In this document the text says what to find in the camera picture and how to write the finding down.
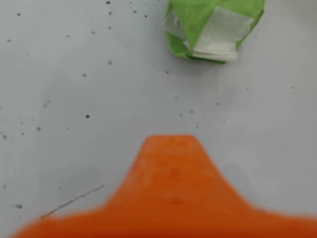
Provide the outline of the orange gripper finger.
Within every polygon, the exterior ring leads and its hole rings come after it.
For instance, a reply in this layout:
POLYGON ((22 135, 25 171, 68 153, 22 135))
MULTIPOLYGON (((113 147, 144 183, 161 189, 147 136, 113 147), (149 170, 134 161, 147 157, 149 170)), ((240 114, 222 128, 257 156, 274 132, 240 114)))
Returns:
POLYGON ((312 218, 271 213, 239 195, 190 135, 143 142, 104 208, 115 238, 314 238, 312 218))
POLYGON ((20 231, 11 235, 12 238, 103 238, 101 228, 104 217, 104 206, 95 207, 90 211, 36 220, 20 231))

